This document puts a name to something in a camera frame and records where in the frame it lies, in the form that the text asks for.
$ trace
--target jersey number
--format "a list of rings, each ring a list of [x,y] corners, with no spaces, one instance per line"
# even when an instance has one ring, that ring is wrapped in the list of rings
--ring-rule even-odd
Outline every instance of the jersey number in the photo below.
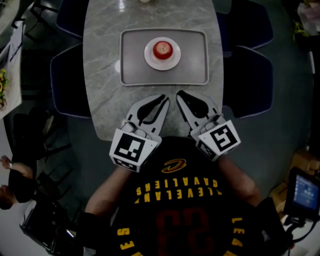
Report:
[[[198,215],[200,223],[193,223],[193,216]],[[172,226],[165,227],[165,218],[172,219]],[[209,234],[210,226],[207,212],[202,207],[192,207],[182,210],[164,210],[156,216],[157,226],[157,240],[158,240],[158,254],[159,256],[169,256],[168,240],[181,243],[181,248],[187,246],[191,255],[207,255],[212,254],[214,251],[213,238]],[[186,241],[181,240],[181,232],[178,233],[179,227],[183,225],[183,231],[186,232]],[[203,238],[201,246],[198,245],[199,237]]]

